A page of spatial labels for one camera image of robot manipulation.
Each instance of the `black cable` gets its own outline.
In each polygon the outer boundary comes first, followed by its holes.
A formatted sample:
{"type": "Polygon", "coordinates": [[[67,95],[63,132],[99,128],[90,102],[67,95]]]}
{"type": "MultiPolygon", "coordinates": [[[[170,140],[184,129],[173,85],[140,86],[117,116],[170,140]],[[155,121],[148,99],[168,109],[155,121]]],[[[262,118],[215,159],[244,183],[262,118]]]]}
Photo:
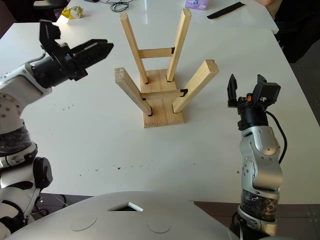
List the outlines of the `black cable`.
{"type": "Polygon", "coordinates": [[[64,209],[67,206],[67,199],[64,194],[60,194],[60,196],[63,197],[63,203],[64,203],[61,209],[64,209]]]}
{"type": "Polygon", "coordinates": [[[283,151],[282,151],[282,154],[280,156],[280,159],[279,159],[279,164],[281,164],[282,160],[284,159],[285,157],[285,154],[286,154],[286,151],[287,151],[287,147],[288,147],[288,142],[287,142],[287,137],[284,133],[284,131],[282,130],[281,126],[280,126],[280,123],[278,122],[277,118],[275,117],[275,115],[273,115],[271,112],[269,111],[265,111],[266,114],[268,114],[269,116],[271,116],[273,118],[273,120],[275,121],[275,124],[277,125],[282,137],[283,137],[283,140],[284,140],[284,147],[283,147],[283,151]]]}
{"type": "Polygon", "coordinates": [[[233,215],[232,215],[232,219],[231,219],[231,222],[233,224],[235,224],[235,217],[238,215],[238,212],[235,212],[233,215]]]}
{"type": "Polygon", "coordinates": [[[129,0],[129,1],[123,1],[123,0],[110,1],[110,0],[107,0],[107,1],[99,1],[99,2],[103,3],[103,4],[109,4],[112,12],[121,13],[121,12],[127,10],[129,8],[129,3],[133,2],[133,1],[134,0],[129,0]]]}
{"type": "Polygon", "coordinates": [[[31,60],[27,61],[26,63],[27,64],[31,64],[33,62],[36,62],[36,61],[39,61],[39,60],[43,59],[45,56],[46,56],[46,52],[42,53],[42,55],[40,57],[37,57],[35,59],[31,59],[31,60]]]}

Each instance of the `black bracket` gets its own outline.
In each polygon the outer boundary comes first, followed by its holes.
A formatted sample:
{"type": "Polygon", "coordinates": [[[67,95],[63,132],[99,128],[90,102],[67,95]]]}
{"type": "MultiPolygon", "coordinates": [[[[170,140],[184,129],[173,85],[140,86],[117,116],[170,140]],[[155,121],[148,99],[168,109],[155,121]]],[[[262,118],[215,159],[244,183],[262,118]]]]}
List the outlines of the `black bracket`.
{"type": "Polygon", "coordinates": [[[180,92],[183,93],[182,96],[180,96],[180,98],[183,98],[187,93],[188,93],[188,89],[180,89],[180,92]]]}

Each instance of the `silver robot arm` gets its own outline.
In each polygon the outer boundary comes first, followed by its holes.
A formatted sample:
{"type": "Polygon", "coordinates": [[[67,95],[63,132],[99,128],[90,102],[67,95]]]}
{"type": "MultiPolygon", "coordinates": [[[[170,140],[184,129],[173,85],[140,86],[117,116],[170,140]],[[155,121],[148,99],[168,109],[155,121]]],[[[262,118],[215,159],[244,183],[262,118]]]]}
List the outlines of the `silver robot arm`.
{"type": "Polygon", "coordinates": [[[85,77],[86,68],[105,59],[114,46],[92,39],[70,49],[55,42],[60,34],[57,26],[42,20],[40,42],[49,56],[0,78],[0,240],[28,224],[41,190],[53,180],[49,161],[36,157],[37,145],[20,119],[23,110],[50,94],[52,87],[85,77]]]}
{"type": "Polygon", "coordinates": [[[237,108],[241,116],[238,127],[242,137],[242,194],[237,209],[239,225],[234,232],[256,239],[275,236],[279,187],[283,176],[279,161],[280,145],[268,125],[267,114],[271,113],[266,109],[276,102],[280,86],[267,83],[258,75],[253,93],[237,100],[236,89],[237,81],[232,75],[228,85],[228,107],[237,108]]]}

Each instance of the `cable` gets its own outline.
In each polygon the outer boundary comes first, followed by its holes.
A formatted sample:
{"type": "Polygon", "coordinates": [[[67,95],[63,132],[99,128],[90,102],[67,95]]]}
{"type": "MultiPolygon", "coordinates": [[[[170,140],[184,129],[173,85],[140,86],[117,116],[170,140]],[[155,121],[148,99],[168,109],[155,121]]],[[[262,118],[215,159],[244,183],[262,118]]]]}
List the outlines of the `cable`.
{"type": "Polygon", "coordinates": [[[63,197],[63,201],[61,199],[59,199],[55,194],[52,194],[60,203],[63,204],[62,208],[64,208],[65,206],[69,207],[69,205],[66,203],[66,196],[63,194],[60,194],[63,197]]]}
{"type": "Polygon", "coordinates": [[[39,60],[43,59],[45,56],[46,56],[46,52],[42,53],[42,55],[41,55],[40,57],[31,59],[31,60],[27,61],[26,63],[27,63],[27,64],[31,64],[31,63],[33,63],[33,62],[36,62],[36,61],[39,61],[39,60]]]}
{"type": "Polygon", "coordinates": [[[269,116],[271,116],[273,118],[273,120],[275,121],[275,124],[277,125],[282,137],[283,137],[283,140],[284,140],[284,147],[283,147],[283,151],[282,151],[282,154],[280,156],[280,159],[279,159],[279,164],[281,164],[282,160],[284,159],[285,157],[285,154],[286,154],[286,151],[287,151],[287,147],[288,147],[288,142],[287,142],[287,137],[284,133],[284,131],[282,130],[281,126],[280,126],[280,123],[278,122],[277,118],[275,117],[275,115],[273,115],[271,112],[269,111],[265,111],[266,114],[268,114],[269,116]]]}
{"type": "Polygon", "coordinates": [[[43,208],[43,209],[39,209],[39,210],[37,210],[37,211],[33,211],[32,214],[33,214],[33,215],[35,215],[35,214],[40,214],[42,217],[45,217],[45,216],[49,215],[49,210],[46,209],[46,208],[43,208]]]}
{"type": "Polygon", "coordinates": [[[129,8],[129,3],[133,2],[134,0],[129,0],[129,1],[99,1],[100,3],[103,4],[109,4],[110,5],[110,9],[112,12],[114,13],[121,13],[125,10],[127,10],[129,8]]]}
{"type": "Polygon", "coordinates": [[[236,222],[235,222],[235,217],[238,215],[238,212],[235,212],[233,215],[232,215],[232,219],[231,219],[231,222],[233,223],[233,224],[235,224],[236,222]]]}

